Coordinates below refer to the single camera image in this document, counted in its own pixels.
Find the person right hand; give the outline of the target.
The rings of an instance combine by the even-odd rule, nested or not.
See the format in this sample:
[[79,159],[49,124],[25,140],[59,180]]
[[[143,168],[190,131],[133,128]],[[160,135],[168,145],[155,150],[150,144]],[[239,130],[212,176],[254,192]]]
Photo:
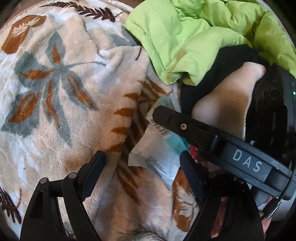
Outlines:
[[265,240],[269,220],[256,206],[247,183],[232,175],[216,172],[215,184],[210,189],[215,205],[209,206],[206,220],[209,240]]

